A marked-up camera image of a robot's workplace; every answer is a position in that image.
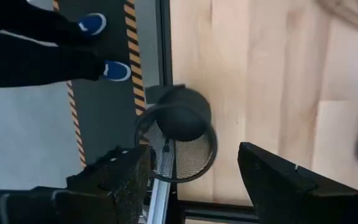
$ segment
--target white sole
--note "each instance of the white sole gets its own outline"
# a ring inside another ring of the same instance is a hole
[[[106,28],[107,19],[106,19],[106,16],[104,16],[103,14],[91,13],[91,14],[88,14],[87,16],[99,16],[102,19],[102,25],[100,26],[100,28],[97,31],[95,31],[93,34],[91,34],[91,35],[98,35]]]
[[[124,63],[121,63],[121,62],[115,62],[115,63],[124,66],[125,69],[127,70],[127,75],[124,78],[120,78],[118,80],[111,80],[111,79],[109,79],[109,80],[114,81],[114,82],[122,82],[122,81],[125,81],[125,80],[129,79],[131,77],[131,75],[132,75],[132,72],[131,72],[131,69],[128,67],[128,65],[126,65]]]

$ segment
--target wooden floor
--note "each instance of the wooden floor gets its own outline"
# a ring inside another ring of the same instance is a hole
[[[311,0],[170,0],[174,83],[211,103],[219,151],[184,200],[250,205],[252,142],[358,189],[358,30]]]

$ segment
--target leg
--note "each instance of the leg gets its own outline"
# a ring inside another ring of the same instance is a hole
[[[0,29],[64,45],[91,42],[76,22],[68,21],[57,12],[39,9],[26,0],[0,1]]]
[[[91,52],[47,47],[0,34],[0,87],[97,80],[104,69],[104,60]]]

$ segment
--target mesh basket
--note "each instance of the mesh basket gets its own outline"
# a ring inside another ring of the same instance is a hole
[[[217,151],[216,135],[211,125],[205,122],[206,131],[198,139],[183,142],[166,138],[157,124],[157,117],[162,110],[173,108],[186,108],[196,114],[183,105],[151,107],[137,122],[135,143],[149,143],[156,178],[167,182],[188,182],[212,166]]]

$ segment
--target person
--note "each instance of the person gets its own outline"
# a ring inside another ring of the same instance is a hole
[[[0,0],[0,87],[80,78],[127,80],[131,70],[124,63],[76,48],[94,42],[106,25],[105,16],[99,13],[70,22],[26,0]]]

